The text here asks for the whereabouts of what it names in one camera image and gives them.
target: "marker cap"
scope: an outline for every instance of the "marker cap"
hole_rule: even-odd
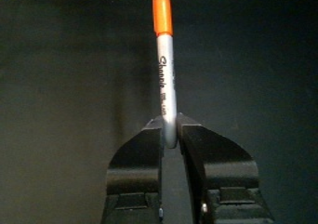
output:
[[[160,34],[172,35],[169,0],[152,0],[153,31]]]

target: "dark background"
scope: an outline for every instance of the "dark background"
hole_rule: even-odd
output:
[[[318,223],[316,0],[171,1],[177,111],[255,157],[275,223]],[[151,0],[0,3],[0,223],[98,223],[160,112]]]

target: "sharpie marker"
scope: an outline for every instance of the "sharpie marker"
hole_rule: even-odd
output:
[[[152,0],[153,30],[159,59],[159,86],[163,125],[163,141],[168,148],[176,145],[176,100],[173,85],[173,50],[169,0]]]

